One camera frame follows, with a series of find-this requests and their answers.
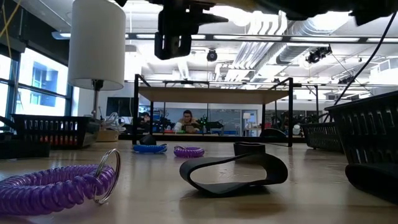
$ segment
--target person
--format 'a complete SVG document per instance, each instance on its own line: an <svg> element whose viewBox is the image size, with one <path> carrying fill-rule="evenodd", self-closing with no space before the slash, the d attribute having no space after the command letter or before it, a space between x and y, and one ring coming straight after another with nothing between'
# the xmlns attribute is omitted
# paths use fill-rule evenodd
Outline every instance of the person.
<svg viewBox="0 0 398 224"><path fill-rule="evenodd" d="M190 110L186 110L182 114L183 117L175 124L174 130L176 132L181 131L182 127L185 126L185 132L187 133L198 132L199 129L192 126L192 124L199 125L197 123L197 119L192 116L192 112Z"/></svg>
<svg viewBox="0 0 398 224"><path fill-rule="evenodd" d="M144 122L145 122L145 123L148 122L148 121L150 121L149 113L148 113L148 112L144 112L144 113L142 114L142 118L144 119Z"/></svg>

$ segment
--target ceiling beam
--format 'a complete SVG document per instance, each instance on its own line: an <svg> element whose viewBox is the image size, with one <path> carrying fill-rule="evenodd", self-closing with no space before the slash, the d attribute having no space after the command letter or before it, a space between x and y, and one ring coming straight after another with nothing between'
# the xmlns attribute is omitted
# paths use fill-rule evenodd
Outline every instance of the ceiling beam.
<svg viewBox="0 0 398 224"><path fill-rule="evenodd" d="M69 33L54 32L55 39L69 39ZM155 34L126 33L126 40L154 40ZM306 44L373 44L379 43L381 37L375 36L300 36L300 35L239 35L239 34L196 34L192 40L218 42L273 42ZM398 37L386 37L385 44L398 44Z"/></svg>

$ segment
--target black cable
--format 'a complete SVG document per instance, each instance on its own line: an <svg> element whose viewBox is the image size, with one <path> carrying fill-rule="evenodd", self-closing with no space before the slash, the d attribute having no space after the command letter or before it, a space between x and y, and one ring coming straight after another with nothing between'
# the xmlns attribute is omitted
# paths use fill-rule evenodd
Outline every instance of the black cable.
<svg viewBox="0 0 398 224"><path fill-rule="evenodd" d="M346 88L343 90L343 92L341 93L341 95L339 96L339 98L335 101L335 105L337 105L337 103L341 100L341 98L343 97L344 93L347 91L347 89L349 88L349 86L351 84L353 84L353 82L355 81L355 79L363 72L363 70L369 65L369 63L373 60L374 56L376 55L377 51L379 51L381 44L383 43L384 39L386 38L386 35L388 33L388 30L390 29L392 22L394 22L394 19L397 15L397 12L394 12L393 15L391 16L390 21L387 24L387 27L383 33L383 35L380 38L380 42L377 44L376 48L374 49L374 52L372 53L372 55L369 57L368 61L362 66L362 68L358 71L358 73L354 76L354 78L347 84Z"/></svg>
<svg viewBox="0 0 398 224"><path fill-rule="evenodd" d="M346 70L346 73L348 73L349 74L349 71L348 71L348 69L336 58L336 56L334 55L334 54L331 54L335 59L336 59L336 61L343 67L343 69L344 70ZM366 88L365 86L363 86L363 88L366 90L366 91L368 91L372 96L374 96L374 94L373 93L371 93L370 92L370 90L368 89L368 88Z"/></svg>

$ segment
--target blue item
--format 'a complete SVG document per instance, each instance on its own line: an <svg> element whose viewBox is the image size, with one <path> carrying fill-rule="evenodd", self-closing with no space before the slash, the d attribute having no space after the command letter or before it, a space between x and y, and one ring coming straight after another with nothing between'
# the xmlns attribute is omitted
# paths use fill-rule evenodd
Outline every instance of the blue item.
<svg viewBox="0 0 398 224"><path fill-rule="evenodd" d="M167 144L160 146L135 145L132 150L139 153L163 153L167 151Z"/></svg>

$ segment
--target man with glasses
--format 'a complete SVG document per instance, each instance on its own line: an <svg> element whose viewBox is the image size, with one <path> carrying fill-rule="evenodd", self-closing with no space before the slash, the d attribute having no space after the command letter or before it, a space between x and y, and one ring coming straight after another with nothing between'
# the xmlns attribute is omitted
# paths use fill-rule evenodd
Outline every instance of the man with glasses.
<svg viewBox="0 0 398 224"><path fill-rule="evenodd" d="M174 126L175 131L185 130L186 133L197 133L199 132L199 124L197 119L192 116L190 110L183 112L183 118L180 119Z"/></svg>

